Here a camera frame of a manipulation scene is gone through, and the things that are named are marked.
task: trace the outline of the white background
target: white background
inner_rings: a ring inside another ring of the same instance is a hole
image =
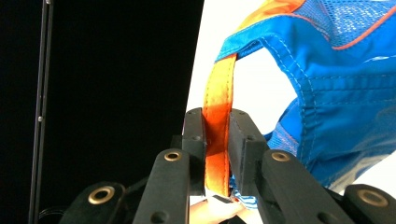
[[[244,18],[262,4],[259,0],[206,0],[198,37],[187,110],[202,107],[205,85],[222,43]],[[270,53],[261,49],[237,61],[233,108],[244,110],[262,133],[271,132],[296,96],[286,75]],[[357,183],[378,187],[396,198],[396,153],[366,172]]]

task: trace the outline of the black metal bracket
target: black metal bracket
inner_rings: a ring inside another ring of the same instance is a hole
[[[230,115],[229,158],[242,195],[258,199],[263,223],[395,223],[396,200],[367,185],[341,196],[324,189],[299,161],[269,149],[250,116]],[[99,183],[84,189],[66,210],[68,223],[188,223],[189,196],[203,195],[205,125],[201,109],[186,114],[182,149],[161,152],[133,209],[135,187]]]

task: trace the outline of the orange strap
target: orange strap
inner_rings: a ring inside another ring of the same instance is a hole
[[[205,184],[229,195],[228,125],[233,106],[233,67],[236,54],[215,64],[206,85],[203,116],[206,127]]]
[[[291,13],[304,0],[267,0],[239,26],[279,14]],[[206,84],[203,116],[206,130],[205,185],[222,196],[229,196],[230,163],[228,160],[229,116],[233,106],[233,67],[236,53],[218,61]]]

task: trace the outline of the mesh panel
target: mesh panel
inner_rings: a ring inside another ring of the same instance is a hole
[[[267,144],[271,149],[281,149],[293,154],[294,156],[297,155],[298,143],[280,123],[276,125],[276,128],[272,132],[271,139]]]
[[[306,0],[294,13],[308,18],[334,47],[359,37],[381,19],[396,0]]]

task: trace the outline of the blue fabric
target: blue fabric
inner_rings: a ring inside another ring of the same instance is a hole
[[[289,138],[288,146],[296,141],[296,157],[330,187],[364,158],[396,148],[394,27],[392,15],[358,44],[336,50],[308,20],[277,16],[227,38],[217,60],[261,48],[272,53],[298,96],[279,121],[277,138]]]
[[[271,137],[267,141],[268,147],[271,149],[282,149],[288,151],[294,156],[297,155],[299,143],[278,123]]]
[[[247,209],[257,209],[257,199],[254,196],[242,196],[236,188],[235,176],[230,177],[230,187],[233,189],[232,197],[235,197],[238,202],[244,205]]]

